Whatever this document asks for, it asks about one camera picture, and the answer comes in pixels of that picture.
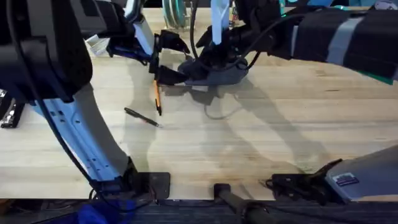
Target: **mounting plate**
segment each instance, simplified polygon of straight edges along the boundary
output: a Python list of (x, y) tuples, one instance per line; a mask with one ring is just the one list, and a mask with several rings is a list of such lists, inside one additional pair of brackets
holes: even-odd
[(148, 183), (155, 191), (156, 199), (168, 199), (170, 195), (170, 173), (139, 172), (142, 183)]

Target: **black pen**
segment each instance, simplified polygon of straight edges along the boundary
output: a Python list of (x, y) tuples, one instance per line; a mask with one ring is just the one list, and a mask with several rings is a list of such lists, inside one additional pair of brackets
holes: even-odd
[(144, 122), (146, 122), (146, 123), (148, 123), (148, 124), (151, 124), (151, 125), (153, 125), (153, 126), (155, 126), (155, 127), (163, 128), (162, 125), (156, 123), (154, 120), (151, 120), (151, 119), (149, 119), (149, 118), (146, 118), (145, 116), (143, 116), (143, 115), (141, 115), (141, 114), (139, 114), (139, 113), (133, 111), (133, 110), (130, 109), (130, 108), (124, 108), (124, 110), (125, 110), (125, 112), (126, 112), (127, 114), (129, 114), (129, 115), (131, 115), (131, 116), (133, 116), (133, 117), (135, 117), (135, 118), (139, 118), (139, 119), (143, 120)]

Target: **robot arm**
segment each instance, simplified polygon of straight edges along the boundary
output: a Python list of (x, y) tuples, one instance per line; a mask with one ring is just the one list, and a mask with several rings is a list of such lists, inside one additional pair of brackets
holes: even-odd
[(169, 72), (159, 68), (158, 52), (164, 47), (186, 50), (187, 46), (177, 34), (152, 35), (141, 15), (142, 3), (138, 7), (124, 12), (117, 4), (93, 0), (14, 0), (3, 1), (1, 6), (1, 27), (9, 29), (0, 41), (0, 88), (18, 102), (30, 103), (47, 119), (100, 197), (147, 194), (150, 183), (161, 186), (153, 189), (157, 198), (169, 195), (170, 174), (138, 173), (113, 139), (95, 102), (91, 60), (81, 36), (86, 32), (110, 37), (110, 54), (141, 57), (155, 76)]

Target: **sticker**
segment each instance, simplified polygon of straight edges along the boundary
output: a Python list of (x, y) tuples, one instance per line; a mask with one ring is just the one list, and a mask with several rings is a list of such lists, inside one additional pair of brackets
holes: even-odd
[(357, 183), (359, 183), (359, 180), (352, 173), (340, 174), (340, 175), (334, 176), (332, 179), (340, 187), (346, 186), (346, 185), (349, 185), (349, 184), (357, 184)]
[(395, 4), (392, 1), (386, 1), (386, 0), (377, 1), (374, 4), (374, 8), (377, 10), (398, 10), (397, 4)]

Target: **metal bracket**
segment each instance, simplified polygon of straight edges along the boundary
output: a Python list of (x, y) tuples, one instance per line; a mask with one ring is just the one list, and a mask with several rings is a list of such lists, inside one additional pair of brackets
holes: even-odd
[(273, 174), (260, 184), (272, 190), (276, 200), (309, 200), (320, 205), (328, 202), (344, 204), (343, 199), (325, 181), (325, 176), (342, 159), (330, 162), (314, 174)]

